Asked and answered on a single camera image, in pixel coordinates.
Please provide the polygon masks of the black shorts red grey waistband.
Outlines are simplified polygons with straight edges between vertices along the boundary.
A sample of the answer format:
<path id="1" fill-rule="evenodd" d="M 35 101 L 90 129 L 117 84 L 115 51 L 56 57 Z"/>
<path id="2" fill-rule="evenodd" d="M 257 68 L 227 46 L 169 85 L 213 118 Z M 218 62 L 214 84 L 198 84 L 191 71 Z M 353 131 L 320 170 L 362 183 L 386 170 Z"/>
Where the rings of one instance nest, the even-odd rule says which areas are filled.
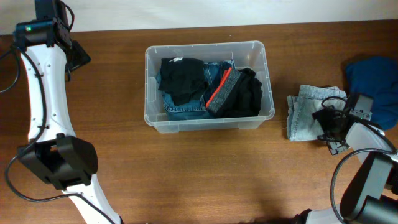
<path id="1" fill-rule="evenodd" d="M 223 71 L 220 84 L 206 102 L 206 109 L 216 118 L 257 116 L 261 110 L 262 82 L 250 68 Z"/>

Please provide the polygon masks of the light blue denim jeans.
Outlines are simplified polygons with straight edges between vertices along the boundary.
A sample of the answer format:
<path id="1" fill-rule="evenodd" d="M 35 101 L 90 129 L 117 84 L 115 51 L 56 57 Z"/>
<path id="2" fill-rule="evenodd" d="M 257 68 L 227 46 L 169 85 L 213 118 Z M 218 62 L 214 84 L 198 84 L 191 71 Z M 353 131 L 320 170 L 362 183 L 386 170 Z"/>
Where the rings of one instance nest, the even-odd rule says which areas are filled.
<path id="1" fill-rule="evenodd" d="M 335 96 L 338 99 L 327 100 L 325 106 L 334 106 L 342 110 L 345 106 L 346 92 L 337 86 L 320 88 L 311 85 L 301 85 L 298 96 L 288 96 L 287 138 L 290 141 L 317 140 L 323 134 L 320 123 L 312 116 L 323 109 L 321 105 L 325 98 Z"/>

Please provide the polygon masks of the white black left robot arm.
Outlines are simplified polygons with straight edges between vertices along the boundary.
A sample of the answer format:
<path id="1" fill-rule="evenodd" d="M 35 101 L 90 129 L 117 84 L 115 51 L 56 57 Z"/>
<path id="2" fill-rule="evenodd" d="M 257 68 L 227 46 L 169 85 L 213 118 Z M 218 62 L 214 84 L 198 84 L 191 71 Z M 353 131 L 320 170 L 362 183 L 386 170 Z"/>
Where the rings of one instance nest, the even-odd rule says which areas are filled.
<path id="1" fill-rule="evenodd" d="M 99 184 L 96 150 L 76 137 L 69 117 L 65 84 L 91 60 L 70 37 L 74 13 L 63 1 L 36 0 L 35 15 L 13 33 L 30 98 L 29 143 L 18 148 L 13 161 L 62 191 L 60 198 L 70 198 L 87 223 L 122 223 Z"/>

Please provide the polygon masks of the black Nike t-shirt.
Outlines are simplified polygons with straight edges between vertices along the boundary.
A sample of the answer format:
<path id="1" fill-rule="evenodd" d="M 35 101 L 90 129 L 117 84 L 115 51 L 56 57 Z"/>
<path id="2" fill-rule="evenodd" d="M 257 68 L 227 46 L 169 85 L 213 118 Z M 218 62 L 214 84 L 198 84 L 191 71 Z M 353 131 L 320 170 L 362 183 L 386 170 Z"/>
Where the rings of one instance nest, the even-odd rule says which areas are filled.
<path id="1" fill-rule="evenodd" d="M 159 90 L 169 94 L 174 105 L 199 100 L 208 89 L 205 63 L 195 58 L 162 58 Z"/>

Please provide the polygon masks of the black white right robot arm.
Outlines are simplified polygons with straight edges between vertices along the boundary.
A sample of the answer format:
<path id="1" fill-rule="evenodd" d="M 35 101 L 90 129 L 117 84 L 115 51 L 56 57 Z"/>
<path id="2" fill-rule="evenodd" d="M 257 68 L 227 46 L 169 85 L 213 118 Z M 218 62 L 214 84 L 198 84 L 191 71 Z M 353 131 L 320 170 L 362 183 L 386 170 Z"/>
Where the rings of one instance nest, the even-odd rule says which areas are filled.
<path id="1" fill-rule="evenodd" d="M 324 133 L 330 152 L 337 145 L 351 148 L 336 166 L 330 184 L 331 207 L 305 210 L 292 223 L 397 223 L 397 201 L 383 195 L 385 189 L 397 193 L 397 148 L 385 137 L 381 127 L 371 121 L 373 99 L 355 95 L 345 100 L 342 110 L 324 105 L 313 114 Z M 357 156 L 361 166 L 346 188 L 340 203 L 335 202 L 335 182 L 343 164 Z"/>

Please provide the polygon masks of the dark blue denim jeans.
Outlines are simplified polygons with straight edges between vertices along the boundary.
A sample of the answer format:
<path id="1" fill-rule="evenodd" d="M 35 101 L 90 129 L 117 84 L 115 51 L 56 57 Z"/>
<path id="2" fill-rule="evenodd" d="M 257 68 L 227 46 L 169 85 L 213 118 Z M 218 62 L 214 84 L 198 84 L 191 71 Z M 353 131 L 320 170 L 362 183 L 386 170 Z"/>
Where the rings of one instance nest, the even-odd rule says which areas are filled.
<path id="1" fill-rule="evenodd" d="M 235 68 L 233 59 L 204 63 L 204 76 L 208 88 L 198 100 L 190 100 L 186 104 L 177 106 L 170 94 L 160 91 L 169 121 L 213 119 L 214 117 L 206 109 L 206 102 L 218 88 L 224 71 L 230 67 Z"/>

